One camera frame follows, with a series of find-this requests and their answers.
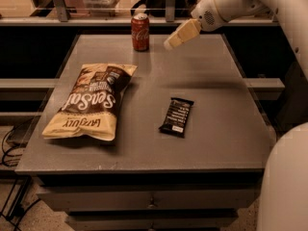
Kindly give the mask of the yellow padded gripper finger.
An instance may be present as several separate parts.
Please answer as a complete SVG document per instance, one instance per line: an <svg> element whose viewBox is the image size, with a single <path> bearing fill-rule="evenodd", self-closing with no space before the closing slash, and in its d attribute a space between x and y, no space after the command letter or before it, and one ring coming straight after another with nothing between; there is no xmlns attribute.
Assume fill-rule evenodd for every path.
<svg viewBox="0 0 308 231"><path fill-rule="evenodd" d="M185 42L196 38L201 31L201 25L197 19L188 19L181 23L176 30L165 40L166 50L172 50Z"/></svg>

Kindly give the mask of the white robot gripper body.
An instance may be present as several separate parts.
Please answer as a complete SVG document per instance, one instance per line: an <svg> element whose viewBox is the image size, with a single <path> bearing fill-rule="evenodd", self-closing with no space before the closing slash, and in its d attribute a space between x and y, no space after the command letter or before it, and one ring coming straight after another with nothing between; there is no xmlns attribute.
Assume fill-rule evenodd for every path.
<svg viewBox="0 0 308 231"><path fill-rule="evenodd" d="M225 5L224 0L200 0L191 12L192 18L198 20L202 31L213 32L230 21Z"/></svg>

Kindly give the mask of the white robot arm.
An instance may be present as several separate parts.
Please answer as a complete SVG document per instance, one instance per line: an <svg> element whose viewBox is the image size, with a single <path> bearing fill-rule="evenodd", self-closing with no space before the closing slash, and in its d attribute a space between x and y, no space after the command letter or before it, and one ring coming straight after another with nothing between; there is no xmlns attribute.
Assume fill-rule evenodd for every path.
<svg viewBox="0 0 308 231"><path fill-rule="evenodd" d="M242 16L269 9L274 14L300 71L287 80L275 105L277 120L289 131L279 138L267 159L256 231L308 231L308 0L200 0L192 18L165 41L172 49Z"/></svg>

